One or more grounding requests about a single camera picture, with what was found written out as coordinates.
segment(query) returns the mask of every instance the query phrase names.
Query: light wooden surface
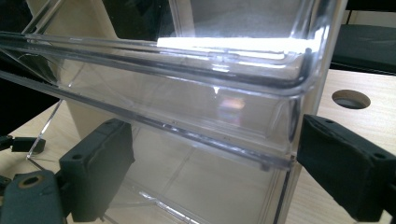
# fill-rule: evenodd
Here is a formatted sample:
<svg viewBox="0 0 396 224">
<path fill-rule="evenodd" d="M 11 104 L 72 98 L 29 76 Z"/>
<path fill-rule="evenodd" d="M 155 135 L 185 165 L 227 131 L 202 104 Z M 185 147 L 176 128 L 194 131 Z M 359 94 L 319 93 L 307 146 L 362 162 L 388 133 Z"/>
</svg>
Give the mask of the light wooden surface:
<svg viewBox="0 0 396 224">
<path fill-rule="evenodd" d="M 339 90 L 360 91 L 370 98 L 371 105 L 362 110 L 343 108 L 332 100 L 332 94 Z M 332 119 L 396 154 L 396 118 L 393 115 L 395 111 L 396 77 L 330 71 L 318 115 Z M 12 135 L 37 135 L 50 112 L 51 108 L 20 127 Z M 66 104 L 62 104 L 44 138 L 48 140 L 47 147 L 56 150 L 46 150 L 40 155 L 38 157 L 40 164 L 56 170 L 57 159 L 80 139 L 76 123 L 71 118 Z M 7 158 L 0 162 L 2 175 L 34 170 L 35 167 L 26 161 L 24 156 L 22 153 L 9 153 L 7 150 L 0 152 L 0 158 Z M 389 221 L 389 215 L 385 214 L 380 223 L 389 223 Z M 355 223 L 355 221 L 303 169 L 286 223 Z"/>
</svg>

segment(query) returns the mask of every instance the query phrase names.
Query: black clamp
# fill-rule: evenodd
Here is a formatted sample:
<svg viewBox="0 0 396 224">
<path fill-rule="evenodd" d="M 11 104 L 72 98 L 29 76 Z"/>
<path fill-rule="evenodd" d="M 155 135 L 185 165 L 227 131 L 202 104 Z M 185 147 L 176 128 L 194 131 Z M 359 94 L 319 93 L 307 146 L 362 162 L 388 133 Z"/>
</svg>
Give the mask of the black clamp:
<svg viewBox="0 0 396 224">
<path fill-rule="evenodd" d="M 29 152 L 35 143 L 35 137 L 15 137 L 11 135 L 0 136 L 0 151 L 11 148 L 12 152 Z M 44 151 L 46 140 L 40 139 L 35 146 L 35 154 Z"/>
<path fill-rule="evenodd" d="M 0 175 L 0 196 L 4 196 L 7 185 L 11 183 L 11 179 Z"/>
<path fill-rule="evenodd" d="M 12 145 L 12 137 L 2 139 L 4 147 Z M 132 145 L 131 124 L 112 119 L 63 155 L 58 173 L 41 170 L 6 180 L 0 223 L 64 224 L 69 214 L 75 222 L 103 218 L 134 162 Z"/>
<path fill-rule="evenodd" d="M 336 122 L 305 115 L 297 161 L 357 221 L 396 218 L 396 157 Z"/>
</svg>

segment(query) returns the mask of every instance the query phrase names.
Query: screw hole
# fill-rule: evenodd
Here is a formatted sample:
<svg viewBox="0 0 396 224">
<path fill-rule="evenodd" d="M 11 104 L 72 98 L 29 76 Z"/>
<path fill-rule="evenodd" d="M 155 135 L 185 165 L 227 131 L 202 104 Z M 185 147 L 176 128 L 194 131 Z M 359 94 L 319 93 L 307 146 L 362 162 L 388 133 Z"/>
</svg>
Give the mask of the screw hole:
<svg viewBox="0 0 396 224">
<path fill-rule="evenodd" d="M 38 181 L 38 177 L 37 176 L 33 176 L 33 177 L 30 177 L 27 180 L 23 181 L 23 185 L 25 185 L 25 186 L 26 185 L 31 185 L 31 184 L 34 184 L 37 181 Z"/>
<path fill-rule="evenodd" d="M 79 160 L 79 159 L 81 159 L 81 158 L 82 158 L 82 156 L 79 155 L 79 154 L 74 155 L 74 156 L 72 157 L 73 160 Z"/>
<path fill-rule="evenodd" d="M 379 158 L 379 159 L 385 159 L 386 158 L 386 156 L 381 154 L 381 153 L 375 153 L 374 156 Z"/>
<path fill-rule="evenodd" d="M 35 176 L 29 176 L 26 177 L 25 179 L 23 179 L 18 186 L 21 189 L 29 189 L 35 185 L 37 185 L 38 183 L 40 183 L 43 180 L 43 176 L 42 175 L 35 175 Z"/>
</svg>

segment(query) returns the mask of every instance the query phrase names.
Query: desk grommet hole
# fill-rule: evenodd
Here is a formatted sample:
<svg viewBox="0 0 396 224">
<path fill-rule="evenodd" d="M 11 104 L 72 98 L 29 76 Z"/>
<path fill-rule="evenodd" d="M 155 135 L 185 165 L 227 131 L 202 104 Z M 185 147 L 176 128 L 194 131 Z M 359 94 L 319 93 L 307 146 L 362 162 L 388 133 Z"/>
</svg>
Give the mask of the desk grommet hole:
<svg viewBox="0 0 396 224">
<path fill-rule="evenodd" d="M 359 91 L 341 90 L 332 94 L 332 100 L 347 109 L 364 109 L 371 104 L 371 100 Z"/>
</svg>

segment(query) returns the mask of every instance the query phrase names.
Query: round hole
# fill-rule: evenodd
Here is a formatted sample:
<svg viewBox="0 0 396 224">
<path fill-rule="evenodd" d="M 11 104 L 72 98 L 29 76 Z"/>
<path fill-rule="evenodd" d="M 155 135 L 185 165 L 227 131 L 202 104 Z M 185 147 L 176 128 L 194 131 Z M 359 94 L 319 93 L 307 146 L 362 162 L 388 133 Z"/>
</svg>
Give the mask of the round hole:
<svg viewBox="0 0 396 224">
<path fill-rule="evenodd" d="M 348 109 L 367 108 L 371 100 L 369 97 L 358 91 L 342 90 L 332 94 L 332 99 L 336 104 Z"/>
<path fill-rule="evenodd" d="M 23 181 L 23 185 L 31 185 L 38 181 L 37 176 L 30 177 L 29 179 Z"/>
<path fill-rule="evenodd" d="M 79 154 L 74 155 L 74 156 L 72 157 L 73 160 L 79 160 L 79 159 L 81 159 L 81 158 L 82 158 L 82 156 L 79 155 Z"/>
<path fill-rule="evenodd" d="M 385 159 L 385 155 L 381 154 L 381 153 L 375 153 L 374 154 L 375 157 L 379 158 L 379 159 Z"/>
<path fill-rule="evenodd" d="M 29 189 L 35 185 L 37 185 L 38 183 L 40 183 L 43 180 L 43 176 L 42 175 L 35 175 L 35 176 L 28 176 L 26 178 L 24 178 L 19 184 L 18 186 L 21 189 Z"/>
</svg>

